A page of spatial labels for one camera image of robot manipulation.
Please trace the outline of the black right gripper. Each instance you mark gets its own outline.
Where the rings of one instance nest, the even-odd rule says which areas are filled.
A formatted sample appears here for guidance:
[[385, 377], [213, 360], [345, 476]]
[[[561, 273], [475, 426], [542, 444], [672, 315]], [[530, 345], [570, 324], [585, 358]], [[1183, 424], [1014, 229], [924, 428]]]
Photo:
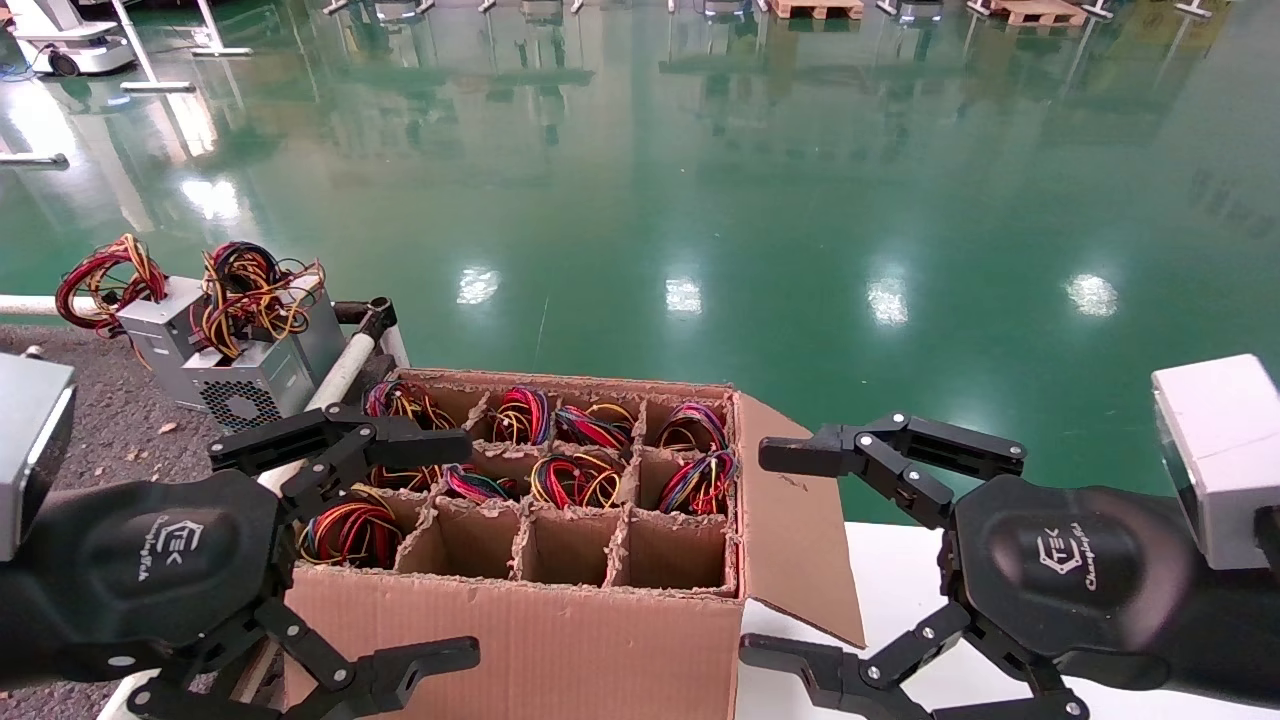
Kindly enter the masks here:
[[[1171, 682], [1167, 635], [1198, 571], [1174, 500], [1036, 486], [1015, 478], [1027, 457], [1018, 442], [906, 413], [765, 437], [756, 457], [767, 471], [856, 477], [920, 527], [951, 523], [947, 588], [960, 603], [872, 657], [741, 635], [741, 662], [796, 676], [814, 706], [864, 719], [1088, 719], [1061, 674], [1126, 691]], [[956, 502], [933, 468], [991, 482]], [[913, 700], [904, 683], [964, 635], [1030, 696], [934, 710]]]

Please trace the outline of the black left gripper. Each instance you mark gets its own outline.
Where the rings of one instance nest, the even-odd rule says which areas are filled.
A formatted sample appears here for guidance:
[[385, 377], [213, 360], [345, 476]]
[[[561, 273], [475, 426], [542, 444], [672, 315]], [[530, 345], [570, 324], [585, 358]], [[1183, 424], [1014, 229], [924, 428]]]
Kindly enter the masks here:
[[[134, 716], [361, 719], [404, 708], [422, 679], [476, 667], [477, 639], [349, 661], [279, 598], [251, 603], [280, 577], [273, 552], [282, 507], [283, 519], [307, 521], [372, 468], [461, 464], [472, 448], [461, 429], [425, 430], [408, 416], [332, 404], [218, 441], [209, 457], [219, 473], [204, 480], [51, 495], [3, 564], [3, 689], [114, 682], [168, 661], [131, 693]], [[280, 500], [250, 478], [293, 462], [302, 468], [280, 483]], [[251, 650], [264, 637], [315, 680], [300, 703], [280, 712], [189, 688], [211, 671], [216, 650]]]

